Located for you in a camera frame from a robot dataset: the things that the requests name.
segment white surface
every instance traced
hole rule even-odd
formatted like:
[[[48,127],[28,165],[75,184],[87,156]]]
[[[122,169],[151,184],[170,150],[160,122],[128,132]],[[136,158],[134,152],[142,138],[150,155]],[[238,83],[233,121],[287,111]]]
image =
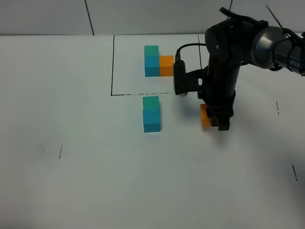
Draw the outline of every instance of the white surface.
[[[115,36],[112,94],[173,93],[173,77],[145,77],[144,46],[158,45],[160,55],[175,57],[188,43],[198,43],[198,35]],[[200,68],[198,46],[180,54],[187,72]]]
[[[196,93],[162,94],[144,134],[142,96],[110,96],[112,37],[0,49],[3,228],[304,228],[304,78],[243,67],[228,132],[201,129]]]
[[[92,35],[84,0],[2,0],[0,35]]]
[[[266,5],[272,10],[284,28],[294,32],[304,32],[303,20],[305,1],[303,0],[234,0],[231,10],[234,13],[265,20],[269,25],[279,27]]]
[[[226,19],[230,0],[87,0],[96,34],[199,33]]]

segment cable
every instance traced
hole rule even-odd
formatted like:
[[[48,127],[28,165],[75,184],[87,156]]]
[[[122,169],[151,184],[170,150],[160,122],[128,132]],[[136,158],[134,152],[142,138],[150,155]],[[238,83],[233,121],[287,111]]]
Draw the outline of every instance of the cable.
[[[229,11],[231,11],[232,3],[233,3],[233,0],[231,0],[230,7],[229,7]]]
[[[281,29],[283,30],[284,28],[282,27],[280,21],[276,18],[276,16],[272,13],[271,9],[269,8],[269,6],[266,6],[267,9],[269,10],[269,12],[271,13],[271,15],[273,16],[273,18],[276,20],[276,22],[278,23],[278,25],[281,27]]]
[[[203,43],[190,43],[190,44],[185,44],[183,46],[181,46],[178,50],[177,50],[177,53],[176,53],[176,61],[179,61],[181,59],[180,57],[180,51],[181,49],[185,48],[185,47],[188,47],[188,46],[206,46],[205,44]]]
[[[299,42],[300,44],[304,45],[305,41],[303,38],[300,38],[298,35],[296,35],[292,30],[284,28],[283,31],[290,35],[291,38],[293,38],[295,41]]]

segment white table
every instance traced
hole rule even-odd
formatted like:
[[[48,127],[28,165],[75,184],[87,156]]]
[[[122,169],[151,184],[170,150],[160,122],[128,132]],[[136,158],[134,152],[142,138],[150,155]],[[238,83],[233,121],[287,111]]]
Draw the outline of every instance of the white table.
[[[1,226],[304,228],[305,78],[242,67],[230,131],[203,131],[196,93],[142,68],[144,45],[174,55],[198,36],[114,40],[0,37]],[[200,67],[198,48],[182,55]],[[151,93],[162,130],[145,134],[138,94]]]

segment black line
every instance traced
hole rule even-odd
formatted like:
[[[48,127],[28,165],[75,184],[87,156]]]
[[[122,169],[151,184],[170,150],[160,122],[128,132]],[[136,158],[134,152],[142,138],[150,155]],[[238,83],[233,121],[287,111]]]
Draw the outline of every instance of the black line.
[[[277,105],[277,101],[276,101],[276,107],[277,107],[277,114],[279,115],[280,112],[278,111],[278,105]]]
[[[294,165],[292,165],[292,168],[294,169],[294,173],[295,173],[295,167],[294,167]],[[297,180],[297,178],[296,178],[296,173],[295,173],[295,179]]]
[[[112,94],[112,86],[113,86],[113,66],[114,66],[114,38],[115,35],[113,36],[113,48],[112,48],[112,76],[111,76],[111,96]]]
[[[89,17],[89,22],[90,22],[90,26],[91,26],[92,35],[94,36],[94,31],[93,31],[91,17],[90,17],[89,10],[88,10],[87,0],[85,0],[85,4],[86,4],[86,9],[87,9],[87,14],[88,14],[88,17]]]
[[[62,150],[62,145],[61,145],[61,150]],[[61,158],[61,152],[59,153],[59,159]]]
[[[125,96],[125,95],[150,95],[150,94],[175,94],[175,92],[161,92],[161,93],[139,93],[139,94],[112,94],[111,96]]]
[[[269,8],[269,6],[266,6],[267,9],[269,10],[269,12],[271,13],[271,15],[273,16],[273,18],[276,20],[277,24],[281,27],[281,29],[283,30],[284,28],[282,27],[280,21],[276,18],[276,16],[273,14],[273,12],[271,11],[271,9]]]
[[[231,3],[230,3],[230,7],[229,7],[229,10],[231,11],[231,7],[232,7],[232,3],[233,3],[233,0],[231,0]]]
[[[200,46],[198,45],[198,49],[199,49],[199,59],[200,59],[200,68],[202,69],[202,65],[201,65],[201,53],[200,53]]]

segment black cable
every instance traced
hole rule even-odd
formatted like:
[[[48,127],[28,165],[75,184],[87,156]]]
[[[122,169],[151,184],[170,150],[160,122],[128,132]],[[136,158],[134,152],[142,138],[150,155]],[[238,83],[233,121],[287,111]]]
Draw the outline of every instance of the black cable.
[[[267,9],[269,10],[269,12],[271,13],[271,15],[273,16],[273,18],[276,20],[276,22],[278,23],[278,25],[281,27],[282,30],[284,30],[284,28],[282,27],[280,21],[276,18],[276,16],[272,13],[271,9],[269,8],[269,6],[266,6]]]
[[[290,35],[291,38],[293,38],[295,41],[300,42],[302,45],[304,45],[305,41],[303,38],[300,38],[298,35],[296,35],[292,30],[290,29],[283,29],[283,32],[287,33]]]
[[[176,57],[175,57],[176,61],[179,61],[181,59],[181,57],[180,57],[181,49],[188,47],[188,46],[206,46],[206,45],[203,43],[190,43],[190,44],[185,44],[185,45],[181,46],[176,52]]]
[[[295,48],[295,45],[292,43],[291,50],[289,51],[289,53],[287,55],[287,69],[291,72],[292,72],[292,70],[290,69],[290,54],[291,54],[291,52],[293,51],[294,48]]]
[[[245,21],[245,22],[248,22],[250,24],[254,24],[255,22],[257,22],[257,20],[255,20],[253,18],[233,13],[232,11],[229,11],[225,7],[221,7],[219,11],[221,13],[223,13],[225,16],[228,16],[229,18],[232,18],[232,19],[235,19],[235,20],[238,20],[238,21]]]
[[[233,0],[231,0],[230,7],[229,7],[229,11],[231,11],[232,3],[233,3]]]

